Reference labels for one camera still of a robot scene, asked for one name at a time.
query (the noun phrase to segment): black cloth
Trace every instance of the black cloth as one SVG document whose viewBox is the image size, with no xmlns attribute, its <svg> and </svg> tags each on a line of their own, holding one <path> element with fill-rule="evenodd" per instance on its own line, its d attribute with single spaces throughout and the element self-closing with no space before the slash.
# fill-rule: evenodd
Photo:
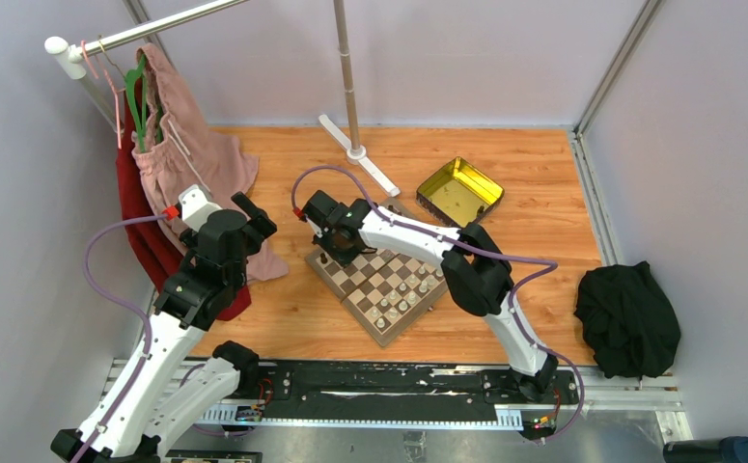
<svg viewBox="0 0 748 463">
<path fill-rule="evenodd" d="M 646 261 L 587 272 L 578 285 L 575 316 L 607 378 L 657 377 L 675 361 L 678 319 Z"/>
</svg>

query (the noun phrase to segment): wooden floor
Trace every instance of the wooden floor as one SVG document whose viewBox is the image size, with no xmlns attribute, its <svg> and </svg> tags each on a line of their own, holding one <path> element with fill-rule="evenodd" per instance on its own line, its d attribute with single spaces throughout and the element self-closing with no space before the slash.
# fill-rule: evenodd
<svg viewBox="0 0 748 463">
<path fill-rule="evenodd" d="M 303 258 L 314 249 L 311 229 L 291 213 L 291 184 L 318 164 L 347 167 L 345 154 L 321 128 L 222 129 L 260 157 L 251 199 L 276 222 L 275 253 L 291 267 L 281 279 L 251 286 L 251 307 L 230 322 L 217 322 L 194 350 L 210 355 L 225 340 L 242 343 L 265 358 L 360 359 L 506 363 L 498 341 L 478 317 L 459 309 L 446 294 L 388 347 L 379 347 L 340 304 Z M 505 188 L 501 204 L 484 221 L 506 254 L 555 259 L 560 266 L 519 293 L 524 312 L 541 339 L 579 364 L 592 364 L 572 314 L 578 281 L 600 266 L 578 177 L 562 130 L 362 129 L 371 158 L 402 190 L 400 200 L 421 220 L 417 186 L 444 163 L 462 156 Z M 351 169 L 375 201 L 385 199 L 358 168 Z M 361 198 L 349 179 L 321 171 L 300 185 L 303 205 L 317 189 L 350 204 Z M 518 281 L 533 266 L 514 265 Z"/>
</svg>

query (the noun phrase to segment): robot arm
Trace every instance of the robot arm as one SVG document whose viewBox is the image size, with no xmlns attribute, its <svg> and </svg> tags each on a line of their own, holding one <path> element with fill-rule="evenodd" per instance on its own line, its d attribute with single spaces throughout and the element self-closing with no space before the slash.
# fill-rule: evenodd
<svg viewBox="0 0 748 463">
<path fill-rule="evenodd" d="M 484 228 L 478 224 L 464 229 L 436 227 L 382 206 L 377 213 L 364 200 L 356 200 L 348 207 L 322 191 L 312 196 L 302 212 L 302 218 L 315 231 L 315 243 L 340 265 L 351 263 L 361 253 L 383 248 L 441 268 L 454 302 L 466 312 L 482 317 L 501 343 L 515 372 L 516 387 L 529 400 L 540 400 L 550 386 L 558 360 L 528 342 L 515 322 L 517 315 L 532 339 L 544 345 L 518 301 L 508 300 L 513 289 L 510 264 L 482 256 L 468 261 L 465 251 L 444 239 L 500 254 Z M 396 225 L 395 221 L 409 228 Z"/>
<path fill-rule="evenodd" d="M 159 456 L 212 403 L 257 381 L 257 354 L 229 341 L 215 349 L 192 380 L 157 405 L 180 362 L 245 286 L 247 257 L 257 254 L 263 241 L 277 230 L 244 195 L 237 193 L 232 200 L 248 218 L 236 210 L 221 209 L 197 185 L 180 195 L 181 218 L 189 226 L 180 240 L 189 251 L 155 301 L 150 353 L 142 362 L 144 338 L 89 418 L 78 429 L 64 429 L 56 435 L 50 447 L 65 461 L 92 441 L 79 462 L 159 462 Z M 131 387 L 122 394 L 135 374 Z M 111 407 L 115 407 L 111 419 L 100 425 Z"/>
</svg>

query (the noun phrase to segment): white stand base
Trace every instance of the white stand base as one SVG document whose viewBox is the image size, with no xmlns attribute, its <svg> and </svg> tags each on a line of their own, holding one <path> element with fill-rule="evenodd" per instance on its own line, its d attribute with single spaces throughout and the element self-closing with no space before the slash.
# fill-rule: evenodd
<svg viewBox="0 0 748 463">
<path fill-rule="evenodd" d="M 325 116 L 324 114 L 320 115 L 319 123 L 322 125 L 322 128 L 328 132 L 328 135 L 331 135 L 331 138 L 333 138 L 334 141 L 346 151 L 346 158 L 349 163 L 361 167 L 362 170 L 365 171 L 365 173 L 368 174 L 368 176 L 388 194 L 388 196 L 393 198 L 400 194 L 400 189 L 397 185 L 383 174 L 368 157 L 368 152 L 365 150 L 365 147 L 360 146 L 359 150 L 353 150 L 350 145 L 350 140 L 335 123 L 328 119 L 328 116 Z"/>
</svg>

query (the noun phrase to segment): white wall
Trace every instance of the white wall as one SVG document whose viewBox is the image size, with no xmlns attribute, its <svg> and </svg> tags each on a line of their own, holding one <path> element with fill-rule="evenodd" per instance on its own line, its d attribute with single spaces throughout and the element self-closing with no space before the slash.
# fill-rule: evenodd
<svg viewBox="0 0 748 463">
<path fill-rule="evenodd" d="M 696 437 L 748 434 L 748 2 L 666 2 L 588 142 L 624 260 L 678 313 Z"/>
<path fill-rule="evenodd" d="M 347 0 L 360 121 L 575 123 L 642 3 Z M 346 119 L 331 0 L 254 0 L 161 37 L 210 122 Z"/>
<path fill-rule="evenodd" d="M 136 318 L 81 276 L 87 238 L 120 220 L 114 138 L 43 50 L 128 25 L 119 2 L 0 2 L 0 461 L 55 461 L 56 431 L 80 424 L 132 347 Z M 98 279 L 142 303 L 123 232 L 101 244 Z"/>
</svg>

